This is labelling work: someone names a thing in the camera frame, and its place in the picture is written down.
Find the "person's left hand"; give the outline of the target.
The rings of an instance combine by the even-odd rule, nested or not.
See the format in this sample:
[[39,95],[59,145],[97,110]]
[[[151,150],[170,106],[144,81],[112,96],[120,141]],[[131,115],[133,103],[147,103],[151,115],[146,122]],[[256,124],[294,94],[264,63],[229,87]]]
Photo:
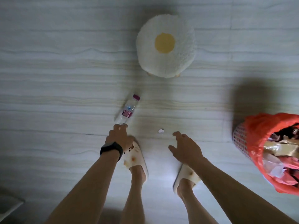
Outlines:
[[123,152],[125,152],[131,147],[134,139],[134,136],[128,134],[114,134],[113,129],[111,129],[105,143],[117,142],[123,148]]

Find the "person's right hand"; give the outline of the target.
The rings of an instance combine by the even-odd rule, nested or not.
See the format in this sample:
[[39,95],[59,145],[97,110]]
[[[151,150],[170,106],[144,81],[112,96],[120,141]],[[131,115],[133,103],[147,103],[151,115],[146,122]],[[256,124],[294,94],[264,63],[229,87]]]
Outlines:
[[176,148],[179,150],[176,159],[182,164],[193,167],[205,159],[201,148],[189,136],[181,134],[179,131],[174,132],[173,136],[176,138]]

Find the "clear plastic bottle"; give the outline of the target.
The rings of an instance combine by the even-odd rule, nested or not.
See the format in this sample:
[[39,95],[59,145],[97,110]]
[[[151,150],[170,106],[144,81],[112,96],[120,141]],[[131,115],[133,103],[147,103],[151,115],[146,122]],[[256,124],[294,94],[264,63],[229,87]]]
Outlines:
[[132,97],[125,102],[123,107],[116,114],[116,117],[114,119],[115,124],[119,124],[119,125],[126,124],[133,116],[133,113],[139,101],[140,101],[140,96],[138,96],[137,94],[133,94]]

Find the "person's left forearm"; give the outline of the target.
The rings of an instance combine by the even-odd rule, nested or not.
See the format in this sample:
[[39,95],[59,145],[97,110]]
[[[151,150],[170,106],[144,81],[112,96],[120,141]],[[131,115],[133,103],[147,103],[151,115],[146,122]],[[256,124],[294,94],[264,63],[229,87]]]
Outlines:
[[104,152],[44,224],[97,224],[119,155],[117,150]]

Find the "person's right forearm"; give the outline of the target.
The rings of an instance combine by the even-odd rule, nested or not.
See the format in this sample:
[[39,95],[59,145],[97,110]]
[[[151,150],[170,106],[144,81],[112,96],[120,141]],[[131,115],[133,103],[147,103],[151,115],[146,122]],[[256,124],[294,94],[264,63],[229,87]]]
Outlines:
[[187,164],[212,193],[232,224],[299,224],[206,158]]

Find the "black wristband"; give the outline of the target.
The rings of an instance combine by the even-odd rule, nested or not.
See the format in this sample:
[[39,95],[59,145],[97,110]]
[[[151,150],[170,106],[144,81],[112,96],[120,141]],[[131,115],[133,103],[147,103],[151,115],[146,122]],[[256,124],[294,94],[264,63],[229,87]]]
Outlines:
[[123,155],[123,148],[117,142],[105,143],[100,149],[100,155],[111,150],[117,150],[119,152],[119,161]]

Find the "person's right cream slipper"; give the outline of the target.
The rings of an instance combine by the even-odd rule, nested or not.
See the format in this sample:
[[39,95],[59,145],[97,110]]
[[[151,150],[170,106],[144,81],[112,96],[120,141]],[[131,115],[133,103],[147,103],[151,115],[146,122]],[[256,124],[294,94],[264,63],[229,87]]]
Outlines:
[[177,195],[177,188],[182,179],[187,179],[193,182],[192,187],[194,187],[201,181],[200,177],[195,173],[193,169],[191,169],[188,165],[182,164],[173,184],[173,192],[176,195]]

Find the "person's cream slipper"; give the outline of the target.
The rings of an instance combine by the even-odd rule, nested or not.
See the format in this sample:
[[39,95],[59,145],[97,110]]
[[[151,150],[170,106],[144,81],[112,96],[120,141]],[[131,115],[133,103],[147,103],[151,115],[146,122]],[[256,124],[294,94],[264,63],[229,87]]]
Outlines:
[[133,166],[141,166],[145,174],[145,182],[148,180],[148,169],[143,153],[136,141],[133,141],[131,147],[122,155],[123,164],[127,169]]
[[188,165],[182,164],[173,184],[173,192],[176,195],[177,195],[177,188],[182,179],[187,179],[193,182],[192,187],[194,187],[201,181],[200,177],[195,173],[193,169],[191,169]]

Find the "person's right leg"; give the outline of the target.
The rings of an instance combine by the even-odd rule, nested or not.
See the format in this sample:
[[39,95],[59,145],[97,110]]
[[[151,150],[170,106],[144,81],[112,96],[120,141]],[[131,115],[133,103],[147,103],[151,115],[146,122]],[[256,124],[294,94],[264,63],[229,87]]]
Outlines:
[[219,224],[194,195],[194,185],[192,181],[182,178],[177,187],[177,195],[185,205],[189,224]]

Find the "person's leg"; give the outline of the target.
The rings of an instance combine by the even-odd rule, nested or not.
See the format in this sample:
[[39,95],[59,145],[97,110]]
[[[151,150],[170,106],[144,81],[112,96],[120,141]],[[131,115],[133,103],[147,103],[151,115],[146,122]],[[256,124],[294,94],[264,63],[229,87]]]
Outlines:
[[141,192],[147,178],[141,165],[133,166],[129,170],[132,174],[131,187],[121,214],[120,224],[145,224]]
[[194,185],[192,181],[182,178],[177,187],[177,195],[185,205],[189,224],[219,224],[194,195]]

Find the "person's left leg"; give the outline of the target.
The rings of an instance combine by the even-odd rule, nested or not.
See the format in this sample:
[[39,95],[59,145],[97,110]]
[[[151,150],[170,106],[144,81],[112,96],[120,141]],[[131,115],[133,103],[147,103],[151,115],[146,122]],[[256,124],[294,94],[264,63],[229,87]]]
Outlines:
[[121,214],[120,224],[145,224],[141,192],[147,178],[141,165],[133,166],[129,170],[132,174],[131,187]]

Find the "white mesh waste basket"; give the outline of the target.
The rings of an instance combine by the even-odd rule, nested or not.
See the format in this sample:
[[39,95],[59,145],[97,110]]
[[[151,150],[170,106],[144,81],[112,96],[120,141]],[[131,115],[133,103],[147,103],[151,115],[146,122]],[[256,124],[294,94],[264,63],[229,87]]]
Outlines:
[[247,132],[245,129],[244,122],[239,123],[233,130],[232,133],[232,142],[235,145],[235,147],[250,161],[252,161],[252,158],[250,157],[250,154],[247,149]]

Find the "white fluffy fried-egg stool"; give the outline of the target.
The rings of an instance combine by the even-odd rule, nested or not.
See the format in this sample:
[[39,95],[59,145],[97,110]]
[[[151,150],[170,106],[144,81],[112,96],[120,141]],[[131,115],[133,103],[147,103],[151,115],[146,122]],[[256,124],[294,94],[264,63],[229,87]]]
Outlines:
[[178,15],[157,15],[141,27],[136,50],[140,67],[148,74],[177,77],[195,59],[194,28]]

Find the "red plastic bin bag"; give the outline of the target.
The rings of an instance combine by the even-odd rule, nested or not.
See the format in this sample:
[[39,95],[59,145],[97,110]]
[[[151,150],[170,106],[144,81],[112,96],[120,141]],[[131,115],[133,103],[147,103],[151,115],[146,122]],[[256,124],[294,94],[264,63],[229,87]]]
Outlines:
[[259,113],[255,116],[245,118],[244,126],[246,129],[246,146],[249,156],[270,184],[279,193],[286,193],[294,196],[299,196],[299,188],[291,185],[286,185],[275,181],[269,176],[263,167],[263,151],[264,143],[268,137],[279,130],[289,127],[295,123],[299,123],[299,115],[288,113],[267,114]]

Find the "pile of rubbish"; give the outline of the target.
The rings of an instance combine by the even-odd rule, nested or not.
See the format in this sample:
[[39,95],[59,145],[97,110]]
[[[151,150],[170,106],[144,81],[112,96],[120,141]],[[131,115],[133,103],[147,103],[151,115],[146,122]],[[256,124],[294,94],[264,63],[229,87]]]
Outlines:
[[263,146],[263,168],[275,183],[299,188],[299,123],[271,133]]

